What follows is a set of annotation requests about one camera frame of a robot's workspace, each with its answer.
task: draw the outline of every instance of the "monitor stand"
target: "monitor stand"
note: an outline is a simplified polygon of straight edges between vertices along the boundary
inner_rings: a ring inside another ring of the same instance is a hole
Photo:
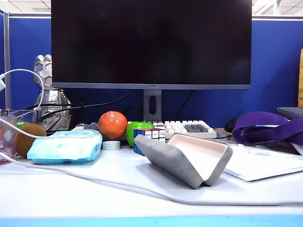
[[[147,122],[161,121],[161,89],[144,89],[143,120]]]

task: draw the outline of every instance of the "tape roll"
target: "tape roll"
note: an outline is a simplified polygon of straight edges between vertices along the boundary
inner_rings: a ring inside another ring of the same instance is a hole
[[[105,141],[102,143],[103,150],[119,150],[120,141]]]

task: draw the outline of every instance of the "glass cup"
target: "glass cup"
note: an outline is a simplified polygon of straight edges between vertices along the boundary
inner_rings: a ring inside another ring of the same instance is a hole
[[[37,111],[35,110],[0,110],[0,118],[8,121],[14,126],[20,127],[24,123],[38,124]],[[15,158],[16,149],[16,135],[18,131],[4,122],[0,122],[0,152]],[[0,157],[0,164],[8,163],[9,161]]]

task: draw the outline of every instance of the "paper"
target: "paper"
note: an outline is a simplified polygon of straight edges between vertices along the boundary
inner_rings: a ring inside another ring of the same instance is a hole
[[[303,156],[269,149],[230,144],[233,155],[224,172],[253,181],[303,171]]]

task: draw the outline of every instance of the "light blue package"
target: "light blue package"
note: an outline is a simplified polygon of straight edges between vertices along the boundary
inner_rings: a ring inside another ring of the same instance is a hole
[[[58,131],[35,139],[27,158],[35,163],[89,162],[98,155],[102,135],[96,130]]]

